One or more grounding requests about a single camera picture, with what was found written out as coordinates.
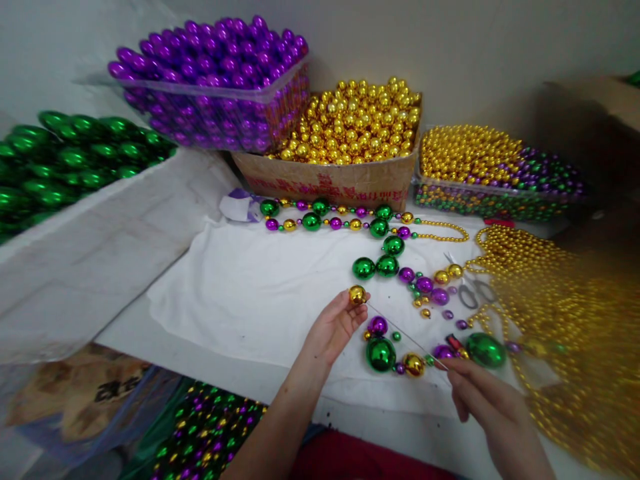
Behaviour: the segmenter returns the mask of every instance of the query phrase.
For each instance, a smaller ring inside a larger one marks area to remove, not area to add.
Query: green bead pile
[[[42,111],[0,141],[0,244],[62,208],[173,154],[175,144],[119,117]]]

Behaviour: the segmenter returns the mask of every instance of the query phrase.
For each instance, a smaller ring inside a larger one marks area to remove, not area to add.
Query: finger
[[[458,412],[458,418],[460,418],[460,422],[466,423],[467,420],[469,420],[469,410],[467,409],[467,406],[455,391],[451,392],[451,398],[453,400],[453,404],[455,405],[455,410],[456,412]]]
[[[502,414],[516,419],[518,415],[522,415],[522,412],[526,411],[524,400],[518,390],[494,377],[474,362],[462,359],[444,359],[442,362],[474,384]]]
[[[454,393],[485,431],[500,428],[500,414],[466,377],[455,370],[447,372]]]

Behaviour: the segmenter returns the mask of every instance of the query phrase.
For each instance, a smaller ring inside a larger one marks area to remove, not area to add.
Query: clear plastic box
[[[266,153],[289,136],[306,107],[307,59],[260,90],[124,81],[107,73],[80,83],[112,88],[152,129],[185,147]]]

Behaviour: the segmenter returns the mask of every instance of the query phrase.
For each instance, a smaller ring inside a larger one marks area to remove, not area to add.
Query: hand
[[[461,422],[472,414],[485,431],[493,464],[505,480],[555,479],[524,398],[469,360],[442,360]]]
[[[311,326],[301,353],[322,358],[328,366],[332,366],[353,332],[366,319],[366,305],[351,304],[347,290],[338,293]]]

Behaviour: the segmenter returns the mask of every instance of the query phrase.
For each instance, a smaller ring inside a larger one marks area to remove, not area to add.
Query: white table
[[[540,236],[550,234],[540,227],[527,229]],[[288,372],[283,367],[224,357],[168,334],[151,318],[146,294],[124,309],[95,341],[264,403],[273,400]],[[484,433],[473,418],[462,425],[454,419],[355,407],[320,398],[313,421],[473,480],[499,478]],[[612,478],[586,468],[546,438],[542,437],[542,442],[559,480]]]

